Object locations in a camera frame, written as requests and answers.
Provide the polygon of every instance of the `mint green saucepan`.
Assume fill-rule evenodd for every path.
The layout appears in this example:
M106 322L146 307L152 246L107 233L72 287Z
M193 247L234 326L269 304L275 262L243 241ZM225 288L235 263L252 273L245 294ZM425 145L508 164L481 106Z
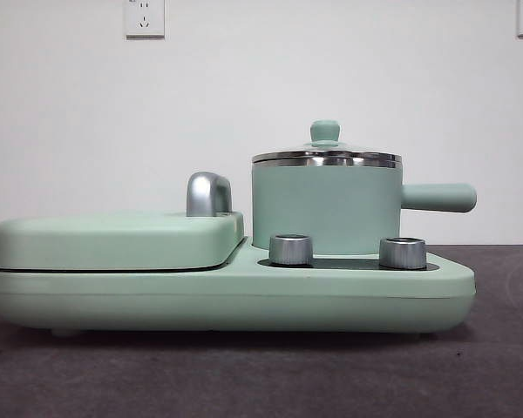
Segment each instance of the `mint green saucepan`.
M399 235L401 209L475 206L470 185L403 185L401 157L348 147L339 130L318 120L311 143L253 158L254 246L297 233L312 237L315 254L377 253L381 238Z

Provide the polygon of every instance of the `metal handle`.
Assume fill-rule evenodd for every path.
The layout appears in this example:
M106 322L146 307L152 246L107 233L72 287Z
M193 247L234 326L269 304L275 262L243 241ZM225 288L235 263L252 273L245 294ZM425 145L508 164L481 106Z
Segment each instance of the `metal handle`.
M214 172L196 172L188 180L186 216L232 212L229 181Z
M421 211L469 212L477 204L471 185L404 185L403 209Z

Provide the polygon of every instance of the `mint green appliance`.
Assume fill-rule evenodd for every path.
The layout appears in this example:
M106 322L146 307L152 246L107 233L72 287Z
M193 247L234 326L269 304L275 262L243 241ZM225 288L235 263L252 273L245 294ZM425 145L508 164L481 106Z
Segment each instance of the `mint green appliance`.
M317 254L376 253L399 235L402 208L468 212L465 184L402 185L401 157L338 142L339 124L316 121L311 142L254 157L254 245L276 233L303 233Z
M402 187L399 157L390 166L326 165L329 158L370 154L334 155L335 133L317 138L318 131L338 135L338 125L318 122L314 130L316 142L329 141L310 157L323 164L260 165L255 158L253 239L244 237L242 215L233 211L230 183L209 172L189 179L182 213L0 223L0 314L56 335L87 329L424 333L463 321L475 294L472 270L426 253L421 239L398 237L398 215L401 207L470 210L474 190ZM371 185L379 193L369 196ZM321 187L329 189L327 202L309 191ZM351 194L367 199L361 204ZM326 219L329 211L319 211L334 204L343 211ZM289 217L293 212L296 218ZM277 213L284 223L270 219ZM338 220L350 234L336 228ZM314 227L320 222L325 227Z

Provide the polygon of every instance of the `dark table surface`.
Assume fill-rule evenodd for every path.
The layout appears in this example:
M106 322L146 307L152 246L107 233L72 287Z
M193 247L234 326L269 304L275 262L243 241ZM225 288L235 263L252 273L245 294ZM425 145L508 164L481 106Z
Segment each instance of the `dark table surface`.
M430 246L471 267L438 334L90 332L0 319L0 417L523 417L523 246Z

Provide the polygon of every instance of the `white wall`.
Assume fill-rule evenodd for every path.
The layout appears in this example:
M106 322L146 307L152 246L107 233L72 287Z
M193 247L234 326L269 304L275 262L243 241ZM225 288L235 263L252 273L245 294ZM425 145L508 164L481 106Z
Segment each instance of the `white wall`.
M523 243L523 40L513 0L173 0L126 41L124 0L0 0L0 220L181 211L250 159L336 118L404 157L405 182L469 182L470 214L409 212L430 243Z

